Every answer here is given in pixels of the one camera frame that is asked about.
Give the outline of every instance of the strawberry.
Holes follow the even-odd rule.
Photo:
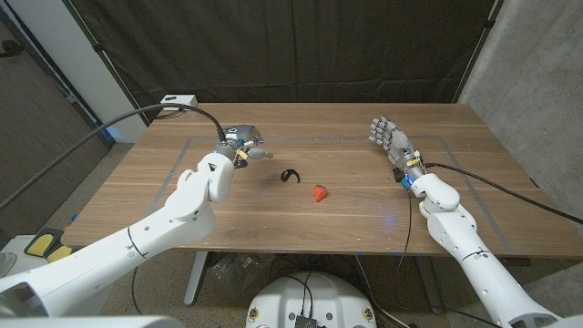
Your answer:
[[[328,191],[326,190],[326,187],[321,186],[321,185],[316,185],[316,187],[313,188],[313,197],[316,199],[316,202],[322,200],[322,198],[326,197],[326,194],[328,193]]]

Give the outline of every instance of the table leg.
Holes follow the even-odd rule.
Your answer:
[[[197,251],[194,257],[194,264],[192,264],[192,271],[190,272],[189,284],[186,287],[184,294],[184,303],[192,305],[197,300],[199,289],[202,284],[202,276],[204,273],[204,265],[207,262],[207,251]]]
[[[431,306],[431,312],[434,314],[442,313],[444,311],[444,305],[441,302],[441,296],[439,295],[437,282],[435,281],[434,268],[431,265],[431,261],[429,261],[429,257],[416,256],[415,261],[417,262],[421,281],[423,282],[425,293]]]

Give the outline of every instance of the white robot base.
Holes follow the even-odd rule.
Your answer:
[[[247,313],[247,328],[376,328],[371,303],[350,283],[322,272],[297,272],[291,277],[301,282],[307,279],[313,304],[307,290],[304,298],[302,283],[281,277],[255,296]],[[304,320],[310,312],[312,320]]]

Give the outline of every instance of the table top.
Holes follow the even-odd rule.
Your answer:
[[[395,254],[403,251],[409,199],[394,182],[383,149],[367,137],[387,115],[425,162],[469,170],[533,200],[552,205],[486,125],[465,105],[199,104],[226,128],[252,124],[273,159],[235,170],[229,200],[212,204],[215,231],[185,247],[201,251]],[[62,242],[86,246],[159,209],[180,173],[196,169],[216,145],[214,126],[186,112],[156,120],[126,155]],[[286,169],[302,177],[280,179]],[[580,257],[583,239],[567,221],[475,179],[429,169],[456,188],[476,218],[478,234],[503,256]],[[328,196],[316,202],[315,185]],[[413,198],[407,254],[440,255]]]

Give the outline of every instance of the dark curtain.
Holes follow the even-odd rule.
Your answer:
[[[494,0],[73,0],[141,106],[451,102]]]

